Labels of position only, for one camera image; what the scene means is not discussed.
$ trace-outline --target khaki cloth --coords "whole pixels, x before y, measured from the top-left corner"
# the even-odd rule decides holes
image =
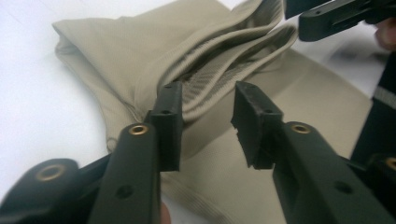
[[[280,0],[232,11],[215,0],[180,0],[132,18],[59,21],[56,54],[96,96],[109,151],[121,129],[143,120],[161,86],[181,80],[181,172],[163,174],[163,192],[214,223],[284,223],[271,172],[247,168],[231,126],[235,81],[258,85],[285,120],[316,126],[344,156],[370,101],[289,50],[297,34],[274,29],[282,14]]]

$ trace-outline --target beige fabric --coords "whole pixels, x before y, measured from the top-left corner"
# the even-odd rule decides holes
[[[286,120],[316,126],[342,155],[370,101],[287,50],[296,32],[273,30],[281,16],[280,0],[250,0],[231,12],[214,0],[181,0],[133,18],[56,22],[56,53],[97,97],[109,150],[162,85],[182,80],[181,172],[163,174],[163,191],[213,223],[283,223],[271,172],[247,168],[231,127],[234,82],[259,85]]]

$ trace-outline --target white table surface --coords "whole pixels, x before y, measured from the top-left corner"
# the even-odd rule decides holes
[[[105,124],[92,94],[56,58],[63,19],[133,16],[171,0],[2,0],[0,1],[0,199],[32,166],[69,158],[84,166],[106,155]],[[242,0],[220,0],[234,7]],[[287,22],[296,23],[296,18]],[[367,95],[373,94],[386,52],[375,28],[360,24],[314,43],[293,48],[324,64]],[[174,202],[173,223],[207,223]]]

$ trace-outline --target white background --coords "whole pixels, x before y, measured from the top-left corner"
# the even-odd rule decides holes
[[[133,16],[170,0],[0,0],[0,199],[32,166],[53,158],[86,165],[106,155],[105,125],[92,94],[55,57],[64,19]],[[241,0],[221,0],[234,7]],[[287,22],[296,23],[296,18]],[[385,55],[375,28],[360,24],[293,48],[324,64],[370,96]],[[173,223],[206,223],[176,204]]]

